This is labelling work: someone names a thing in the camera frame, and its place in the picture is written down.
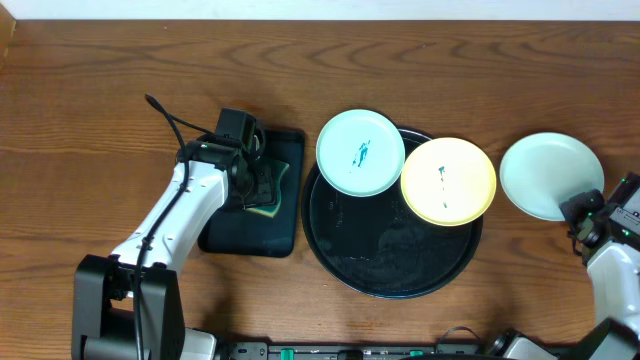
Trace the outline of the green scouring sponge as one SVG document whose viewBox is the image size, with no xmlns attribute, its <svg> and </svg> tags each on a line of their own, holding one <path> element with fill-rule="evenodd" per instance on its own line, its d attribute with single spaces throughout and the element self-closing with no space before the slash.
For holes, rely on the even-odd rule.
<svg viewBox="0 0 640 360">
<path fill-rule="evenodd" d="M 289 170 L 289 165 L 286 162 L 268 157 L 261 158 L 258 161 L 258 165 L 262 170 L 265 170 L 266 167 L 270 169 L 268 194 L 270 194 L 271 197 L 267 202 L 251 204 L 246 210 L 254 214 L 274 218 L 281 207 L 283 199 L 281 183 Z"/>
</svg>

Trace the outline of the yellow plate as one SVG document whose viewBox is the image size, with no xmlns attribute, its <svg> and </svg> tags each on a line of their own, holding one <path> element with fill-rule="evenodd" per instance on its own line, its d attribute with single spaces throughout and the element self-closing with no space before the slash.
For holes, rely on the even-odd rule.
<svg viewBox="0 0 640 360">
<path fill-rule="evenodd" d="M 421 219 L 454 227 L 481 217 L 497 188 L 487 154 L 460 138 L 427 141 L 411 152 L 400 176 L 401 193 Z"/>
</svg>

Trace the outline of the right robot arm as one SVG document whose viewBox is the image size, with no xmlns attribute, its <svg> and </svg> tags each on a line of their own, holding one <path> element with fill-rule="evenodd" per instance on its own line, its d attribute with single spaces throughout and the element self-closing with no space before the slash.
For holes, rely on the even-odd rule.
<svg viewBox="0 0 640 360">
<path fill-rule="evenodd" d="M 625 179 L 608 198 L 591 191 L 561 205 L 569 237 L 582 246 L 594 290 L 596 327 L 556 355 L 522 334 L 498 337 L 489 353 L 508 359 L 639 357 L 639 190 Z"/>
</svg>

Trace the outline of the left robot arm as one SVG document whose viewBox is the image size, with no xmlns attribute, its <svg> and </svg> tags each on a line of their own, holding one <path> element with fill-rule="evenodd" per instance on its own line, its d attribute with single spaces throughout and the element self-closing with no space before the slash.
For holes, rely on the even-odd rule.
<svg viewBox="0 0 640 360">
<path fill-rule="evenodd" d="M 74 359 L 213 359 L 214 335 L 186 327 L 179 274 L 220 209 L 278 208 L 287 164 L 241 146 L 191 141 L 138 228 L 74 276 Z"/>
</svg>

